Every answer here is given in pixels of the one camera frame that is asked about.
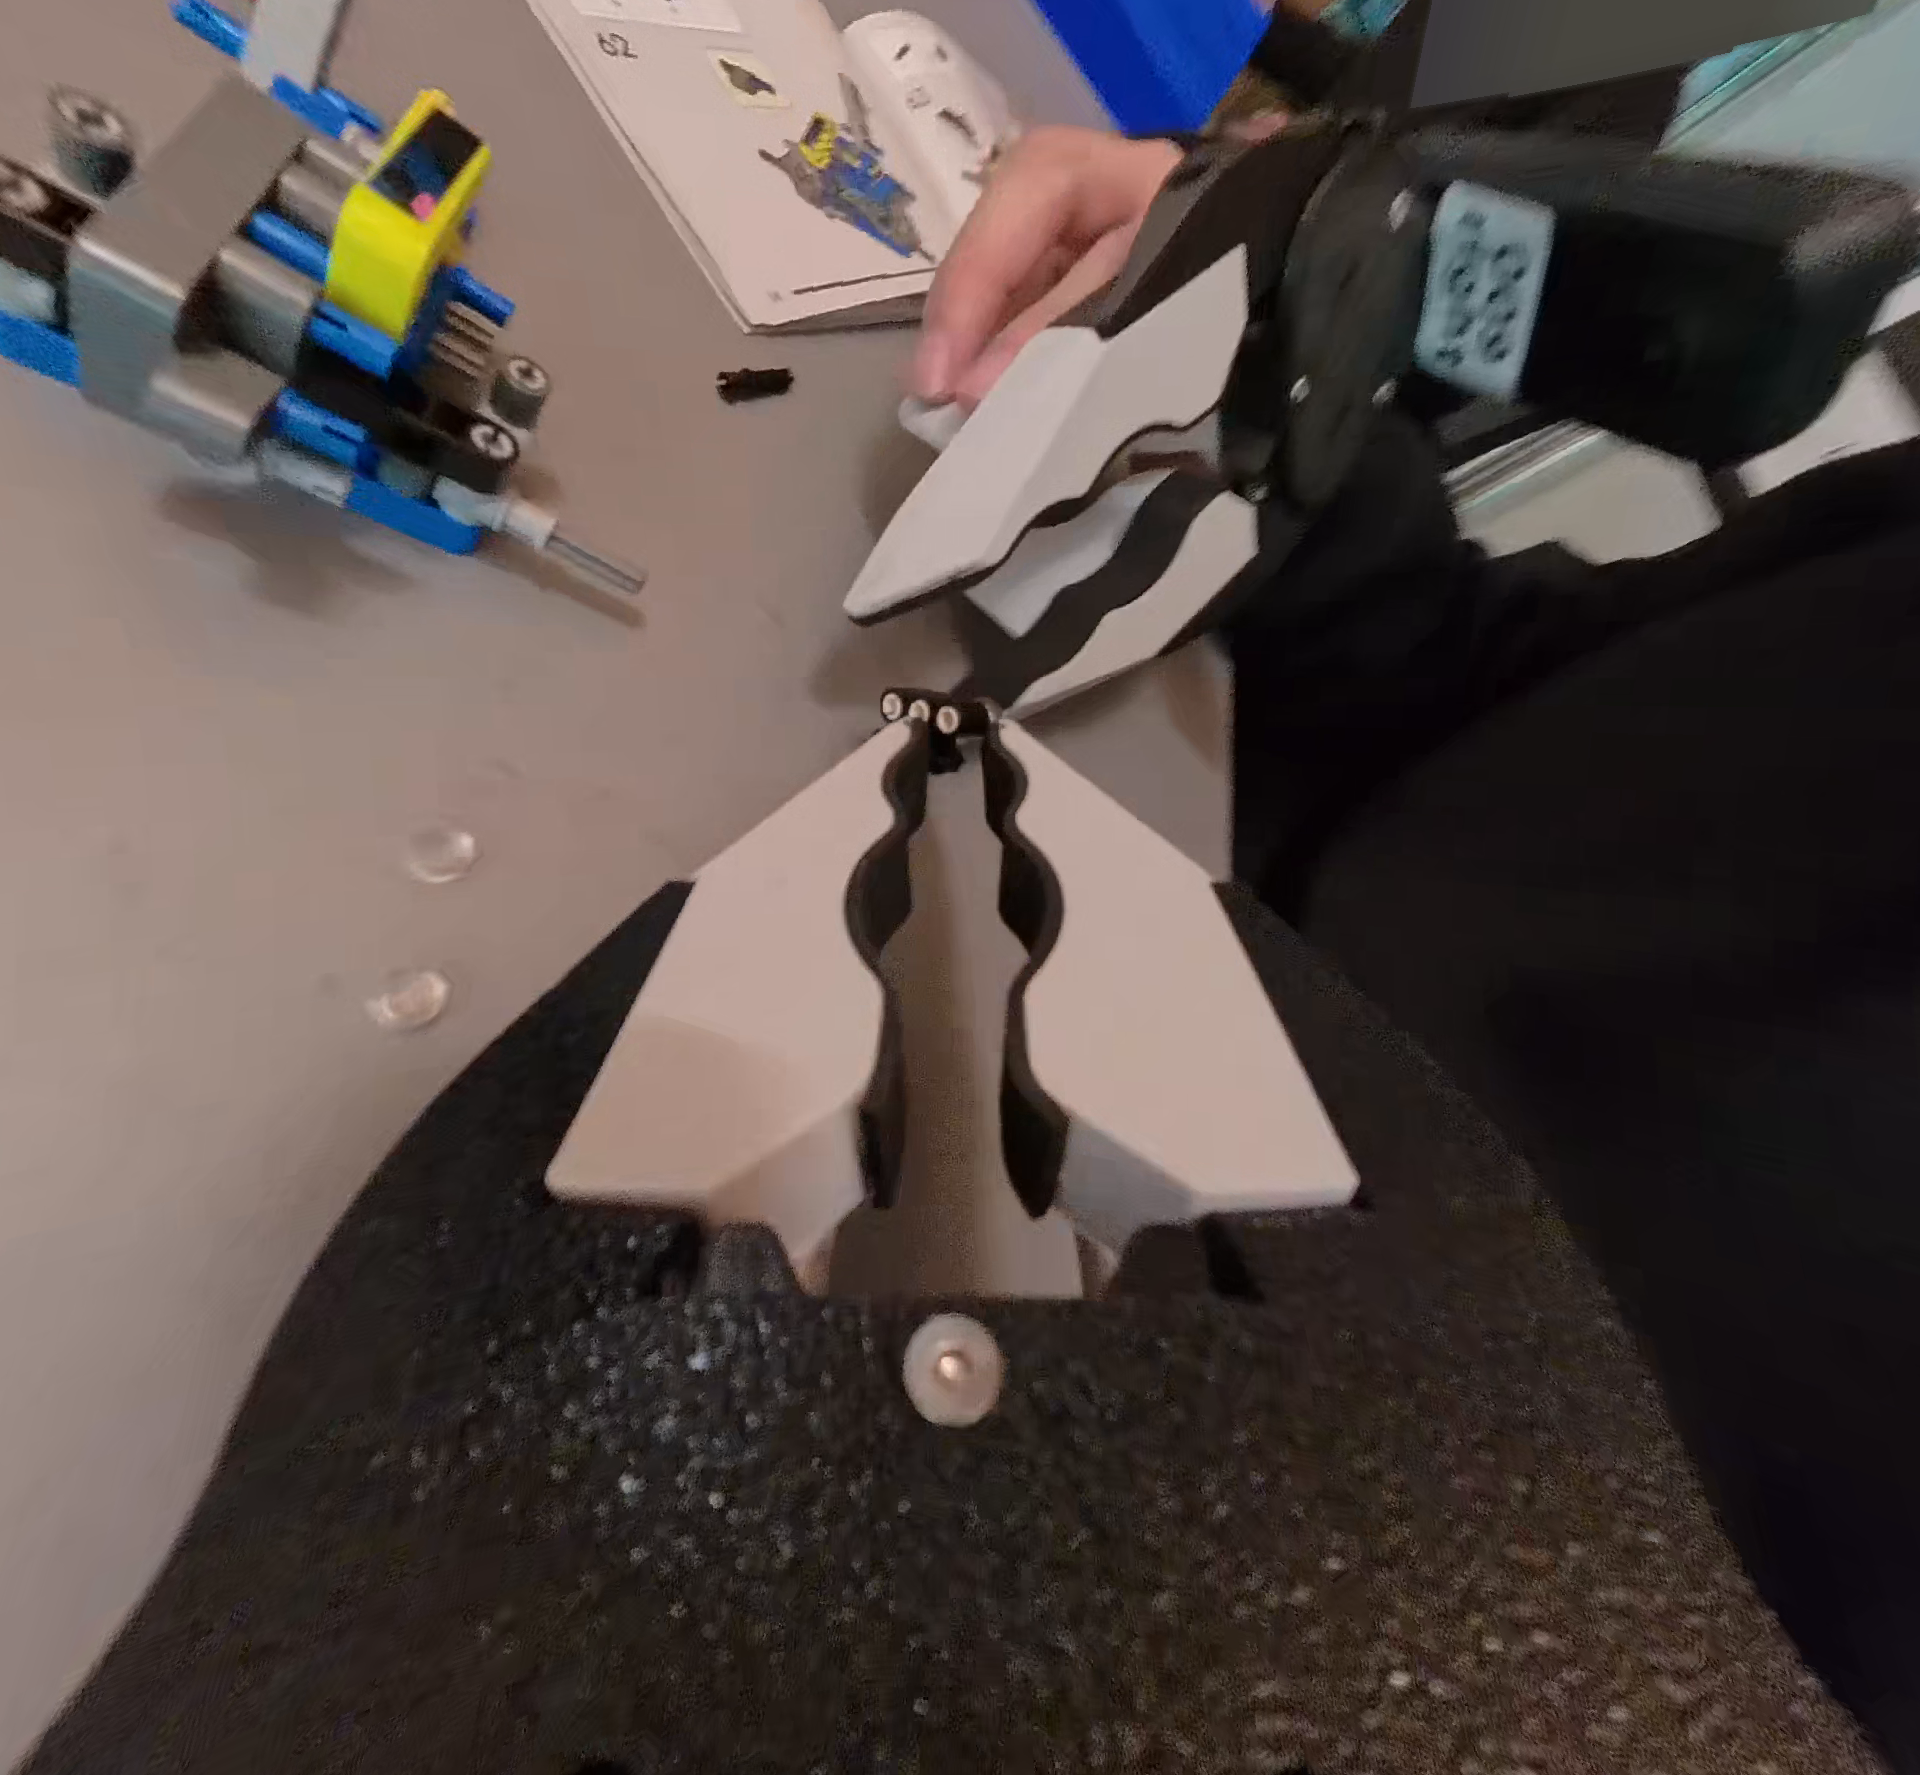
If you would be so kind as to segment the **small black lego connector piece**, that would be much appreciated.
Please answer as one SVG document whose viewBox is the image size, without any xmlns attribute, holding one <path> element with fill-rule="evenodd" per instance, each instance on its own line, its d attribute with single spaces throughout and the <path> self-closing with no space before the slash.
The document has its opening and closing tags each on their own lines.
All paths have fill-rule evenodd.
<svg viewBox="0 0 1920 1775">
<path fill-rule="evenodd" d="M 964 748 L 999 729 L 1002 708 L 990 696 L 945 693 L 945 690 L 885 690 L 881 720 L 918 728 L 926 773 L 947 777 L 964 770 Z"/>
</svg>

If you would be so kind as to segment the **blue yellow grey lego model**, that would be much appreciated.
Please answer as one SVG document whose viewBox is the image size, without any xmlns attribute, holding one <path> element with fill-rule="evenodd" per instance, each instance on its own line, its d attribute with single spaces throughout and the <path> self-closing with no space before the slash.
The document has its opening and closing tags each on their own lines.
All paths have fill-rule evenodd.
<svg viewBox="0 0 1920 1775">
<path fill-rule="evenodd" d="M 231 68 L 153 154 L 109 101 L 44 92 L 50 161 L 0 167 L 4 362 L 214 470 L 637 596 L 520 490 L 549 370 L 468 268 L 492 144 L 439 86 L 394 122 L 341 95 L 346 9 L 172 0 Z"/>
</svg>

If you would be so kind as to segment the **person's right hand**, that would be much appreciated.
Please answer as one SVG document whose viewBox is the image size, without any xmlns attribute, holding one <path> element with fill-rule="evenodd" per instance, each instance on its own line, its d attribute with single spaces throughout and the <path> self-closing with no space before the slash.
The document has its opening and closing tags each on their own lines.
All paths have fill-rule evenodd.
<svg viewBox="0 0 1920 1775">
<path fill-rule="evenodd" d="M 1179 149 L 1176 136 L 1028 129 L 938 260 L 910 397 L 972 409 L 1033 336 L 1096 295 Z"/>
</svg>

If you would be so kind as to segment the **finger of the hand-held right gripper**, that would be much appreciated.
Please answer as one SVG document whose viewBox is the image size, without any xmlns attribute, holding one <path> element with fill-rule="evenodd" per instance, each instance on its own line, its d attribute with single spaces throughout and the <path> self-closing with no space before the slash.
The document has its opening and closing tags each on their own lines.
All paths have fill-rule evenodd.
<svg viewBox="0 0 1920 1775">
<path fill-rule="evenodd" d="M 844 613 L 874 626 L 999 573 L 1047 513 L 1094 496 L 1137 439 L 1211 418 L 1245 330 L 1247 249 L 1231 245 L 1111 340 L 1033 336 L 887 517 Z"/>
<path fill-rule="evenodd" d="M 1028 723 L 1176 648 L 1257 562 L 1262 504 L 1203 468 L 1115 482 L 959 591 L 959 696 Z"/>
</svg>

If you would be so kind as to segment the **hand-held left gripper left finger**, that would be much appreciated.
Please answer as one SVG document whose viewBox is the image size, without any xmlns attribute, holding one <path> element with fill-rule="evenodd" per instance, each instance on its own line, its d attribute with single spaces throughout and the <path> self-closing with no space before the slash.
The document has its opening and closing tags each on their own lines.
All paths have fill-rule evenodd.
<svg viewBox="0 0 1920 1775">
<path fill-rule="evenodd" d="M 907 1154 L 900 1002 L 923 728 L 881 728 L 691 871 L 546 1167 L 580 1207 L 768 1228 L 822 1291 L 836 1230 Z"/>
</svg>

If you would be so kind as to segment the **open lego instruction booklet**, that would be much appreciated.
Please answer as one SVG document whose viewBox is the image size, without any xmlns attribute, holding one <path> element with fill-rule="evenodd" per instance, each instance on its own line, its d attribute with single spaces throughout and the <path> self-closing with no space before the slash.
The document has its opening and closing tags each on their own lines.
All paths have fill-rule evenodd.
<svg viewBox="0 0 1920 1775">
<path fill-rule="evenodd" d="M 923 12 L 527 0 L 746 336 L 918 322 L 1022 125 Z"/>
</svg>

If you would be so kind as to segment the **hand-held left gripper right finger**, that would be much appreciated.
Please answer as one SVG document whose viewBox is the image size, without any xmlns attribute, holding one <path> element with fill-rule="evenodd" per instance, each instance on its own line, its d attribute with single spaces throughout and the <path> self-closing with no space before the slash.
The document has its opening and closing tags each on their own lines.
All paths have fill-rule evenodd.
<svg viewBox="0 0 1920 1775">
<path fill-rule="evenodd" d="M 1002 1036 L 1002 1157 L 1079 1287 L 1140 1230 L 1335 1209 L 1360 1174 L 1245 941 L 1247 906 L 1022 728 L 979 735 L 1022 945 Z"/>
</svg>

